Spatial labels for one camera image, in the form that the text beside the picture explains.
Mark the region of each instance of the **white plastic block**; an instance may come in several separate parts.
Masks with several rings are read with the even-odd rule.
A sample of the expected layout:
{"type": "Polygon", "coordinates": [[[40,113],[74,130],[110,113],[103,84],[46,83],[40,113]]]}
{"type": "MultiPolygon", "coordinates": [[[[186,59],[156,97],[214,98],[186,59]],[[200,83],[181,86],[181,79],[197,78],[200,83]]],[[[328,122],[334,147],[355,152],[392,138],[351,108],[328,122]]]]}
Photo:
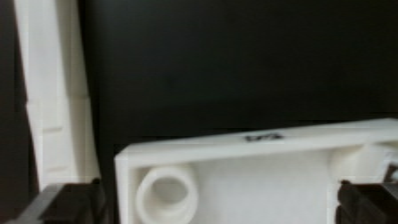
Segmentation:
{"type": "Polygon", "coordinates": [[[129,145],[115,157],[120,224],[332,224],[339,181],[382,182],[396,143],[398,121],[380,119],[129,145]],[[186,166],[195,186],[163,170],[186,166]],[[158,191],[165,180],[184,190],[174,183],[158,191]],[[184,197],[165,200],[175,189],[184,197]]]}
{"type": "Polygon", "coordinates": [[[76,0],[14,0],[39,187],[99,177],[76,0]]]}

